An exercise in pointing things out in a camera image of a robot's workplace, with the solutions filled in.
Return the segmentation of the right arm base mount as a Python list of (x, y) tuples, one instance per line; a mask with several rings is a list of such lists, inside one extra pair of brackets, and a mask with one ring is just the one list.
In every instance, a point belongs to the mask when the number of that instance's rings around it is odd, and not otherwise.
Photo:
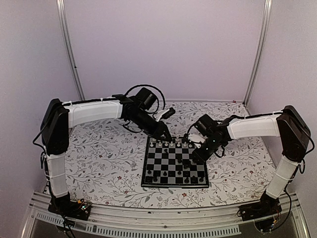
[(242, 221), (249, 221), (269, 216), (267, 219), (255, 222), (255, 227), (258, 231), (268, 233), (275, 227), (281, 211), (282, 208), (278, 201), (273, 203), (259, 201), (241, 205), (236, 214), (238, 217), (242, 218)]

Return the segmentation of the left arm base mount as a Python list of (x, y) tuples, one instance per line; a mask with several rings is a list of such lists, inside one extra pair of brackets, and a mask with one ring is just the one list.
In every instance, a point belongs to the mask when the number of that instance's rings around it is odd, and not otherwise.
[(92, 203), (80, 199), (71, 201), (68, 198), (51, 199), (48, 211), (68, 218), (87, 221), (91, 212)]

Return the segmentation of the black white chessboard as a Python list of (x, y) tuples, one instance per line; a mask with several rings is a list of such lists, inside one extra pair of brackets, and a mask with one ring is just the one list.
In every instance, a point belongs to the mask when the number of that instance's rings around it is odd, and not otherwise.
[[(192, 152), (196, 148), (194, 143), (185, 142), (182, 137), (174, 137), (172, 142), (159, 141), (148, 137), (141, 179), (141, 187), (149, 188), (208, 188), (209, 178), (206, 163), (195, 162)], [(146, 183), (146, 176), (159, 176), (157, 183)], [(198, 178), (197, 184), (191, 183), (191, 177)]]

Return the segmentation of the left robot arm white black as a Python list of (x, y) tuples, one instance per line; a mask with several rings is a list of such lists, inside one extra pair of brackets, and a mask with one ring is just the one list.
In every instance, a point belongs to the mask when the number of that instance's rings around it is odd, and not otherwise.
[(69, 201), (66, 185), (65, 154), (69, 147), (69, 130), (83, 123), (105, 119), (122, 119), (135, 123), (148, 136), (170, 142), (171, 134), (163, 122), (175, 114), (173, 108), (162, 109), (151, 116), (149, 109), (153, 102), (152, 95), (126, 97), (122, 94), (105, 99), (63, 103), (53, 99), (47, 108), (40, 132), (33, 140), (35, 146), (43, 150), (46, 165), (46, 178), (50, 183), (50, 194), (55, 208), (63, 215), (70, 215), (73, 203)]

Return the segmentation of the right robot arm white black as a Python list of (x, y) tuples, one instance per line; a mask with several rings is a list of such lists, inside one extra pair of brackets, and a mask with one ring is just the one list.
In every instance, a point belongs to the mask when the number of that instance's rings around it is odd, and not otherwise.
[(200, 117), (193, 125), (198, 135), (187, 132), (186, 138), (195, 144), (195, 159), (205, 162), (218, 148), (228, 142), (245, 137), (279, 137), (282, 157), (275, 174), (256, 206), (260, 216), (267, 216), (275, 209), (275, 201), (293, 179), (305, 156), (313, 145), (311, 132), (292, 105), (262, 115), (240, 117), (232, 115), (223, 121), (215, 121), (208, 115)]

